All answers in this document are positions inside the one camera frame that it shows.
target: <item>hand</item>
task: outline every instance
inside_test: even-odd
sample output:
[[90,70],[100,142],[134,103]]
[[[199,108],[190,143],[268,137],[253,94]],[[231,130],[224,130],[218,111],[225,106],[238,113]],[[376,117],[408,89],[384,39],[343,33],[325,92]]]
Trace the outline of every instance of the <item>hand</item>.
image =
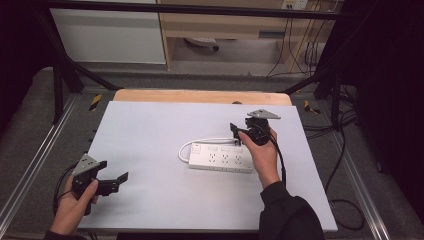
[[50,228],[50,231],[60,235],[74,235],[87,205],[90,202],[94,204],[97,202],[97,197],[94,196],[99,185],[97,180],[90,183],[79,200],[72,195],[72,180],[73,176],[66,182],[64,192],[69,192],[60,199],[59,208]]
[[[277,139],[277,133],[271,128],[271,134]],[[272,183],[280,181],[277,172],[277,149],[271,141],[268,141],[263,146],[258,146],[249,136],[243,132],[238,132],[241,141],[249,149],[252,155],[253,165],[259,175],[262,187],[265,189]]]

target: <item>person's arm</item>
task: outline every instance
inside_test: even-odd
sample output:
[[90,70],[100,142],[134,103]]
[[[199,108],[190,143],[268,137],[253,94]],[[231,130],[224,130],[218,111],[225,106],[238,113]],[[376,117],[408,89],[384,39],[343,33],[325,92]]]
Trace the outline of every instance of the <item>person's arm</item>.
[[[277,139],[273,129],[271,134]],[[277,172],[277,150],[272,142],[258,146],[243,132],[239,132],[239,136],[252,155],[253,165],[264,189],[261,197],[265,208],[260,216],[259,238],[325,239],[319,219],[308,202],[290,196],[281,182]]]
[[61,199],[53,224],[49,231],[46,232],[44,240],[80,240],[85,239],[82,236],[76,236],[78,224],[84,216],[87,205],[92,202],[96,203],[97,198],[94,196],[99,182],[94,180],[87,187],[81,197],[77,200],[72,194],[72,180],[69,177],[65,185],[65,193]]

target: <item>table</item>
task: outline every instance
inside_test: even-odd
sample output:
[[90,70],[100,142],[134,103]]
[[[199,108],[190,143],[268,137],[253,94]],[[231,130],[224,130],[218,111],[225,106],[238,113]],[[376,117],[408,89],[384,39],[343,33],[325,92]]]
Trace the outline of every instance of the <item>table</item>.
[[[289,0],[157,0],[158,4],[177,5],[208,5],[225,7],[248,7],[265,9],[286,9]],[[308,11],[335,11],[333,1],[322,0],[306,1]],[[336,4],[340,9],[343,2]],[[168,69],[172,68],[172,59],[176,38],[217,38],[217,39],[244,39],[244,40],[273,40],[277,41],[281,49],[283,62],[288,72],[298,72],[296,61],[300,62],[302,52],[307,42],[325,43],[331,33],[334,21],[320,21],[311,19],[291,20],[287,31],[287,19],[255,18],[244,16],[212,16],[160,13],[159,14],[165,59]],[[291,52],[288,50],[289,39],[282,36],[291,35]]]
[[[255,99],[262,105],[254,105]],[[233,101],[245,104],[223,104]],[[290,105],[288,96],[275,93],[118,91],[88,154],[108,161],[99,179],[116,178],[126,171],[129,179],[119,193],[100,199],[92,207],[80,229],[257,231],[263,203],[255,171],[244,174],[190,169],[178,159],[177,152],[190,140],[231,137],[229,122],[241,127],[247,112],[266,108],[282,116],[281,120],[270,120],[270,124],[279,134],[280,146],[284,146],[288,191],[311,204],[324,231],[336,231],[297,110]]]

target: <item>white power cord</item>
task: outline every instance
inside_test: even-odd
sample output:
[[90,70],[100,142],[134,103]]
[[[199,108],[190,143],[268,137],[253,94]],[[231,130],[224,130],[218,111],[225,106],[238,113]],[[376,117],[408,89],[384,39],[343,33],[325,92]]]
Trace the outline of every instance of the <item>white power cord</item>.
[[[188,145],[190,145],[192,143],[195,143],[195,142],[198,142],[198,143],[211,143],[211,141],[229,141],[228,143],[233,143],[233,142],[238,141],[238,139],[236,139],[236,138],[204,138],[204,139],[198,139],[198,140],[190,141],[188,143],[185,143],[180,148],[180,150],[178,151],[178,157],[180,157],[180,160],[181,161],[183,161],[185,163],[188,163],[188,159],[187,158],[183,158],[183,156],[181,156],[181,152],[183,151],[183,149],[186,146],[188,146]],[[227,142],[212,142],[212,143],[215,143],[215,144],[225,144]]]

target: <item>black sleeve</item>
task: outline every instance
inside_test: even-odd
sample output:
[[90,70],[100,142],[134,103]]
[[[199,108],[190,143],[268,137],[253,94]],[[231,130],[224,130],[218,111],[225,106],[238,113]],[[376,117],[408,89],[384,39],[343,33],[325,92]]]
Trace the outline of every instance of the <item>black sleeve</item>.
[[290,196],[283,182],[269,185],[261,197],[265,204],[259,223],[261,240],[325,239],[314,210],[303,198]]
[[43,240],[87,240],[83,236],[66,236],[60,235],[54,232],[47,231],[46,235],[44,235]]

